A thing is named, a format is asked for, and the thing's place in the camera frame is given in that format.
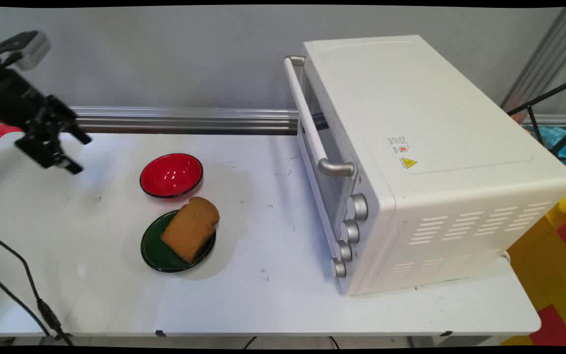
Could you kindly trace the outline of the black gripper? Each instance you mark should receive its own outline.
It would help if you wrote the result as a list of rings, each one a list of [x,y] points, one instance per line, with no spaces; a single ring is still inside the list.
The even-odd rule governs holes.
[[[77,115],[60,98],[44,95],[13,69],[0,66],[0,121],[25,133],[14,145],[44,169],[57,167],[70,174],[84,168],[61,147],[60,133],[79,143],[92,141],[76,123]]]

